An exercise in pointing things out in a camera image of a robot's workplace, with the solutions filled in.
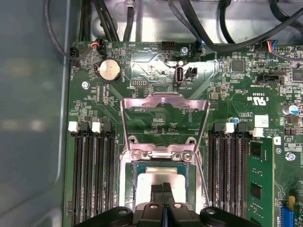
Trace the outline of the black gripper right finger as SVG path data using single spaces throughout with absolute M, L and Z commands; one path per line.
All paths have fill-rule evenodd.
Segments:
M 206 207 L 196 213 L 184 203 L 175 203 L 170 183 L 163 183 L 163 191 L 168 193 L 168 220 L 172 227 L 258 227 L 248 221 L 216 207 Z

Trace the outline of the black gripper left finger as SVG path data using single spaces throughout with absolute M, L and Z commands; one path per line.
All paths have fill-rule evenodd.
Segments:
M 127 207 L 115 207 L 98 214 L 76 226 L 78 227 L 161 227 L 164 214 L 166 184 L 151 186 L 151 201 L 141 203 L 135 211 Z

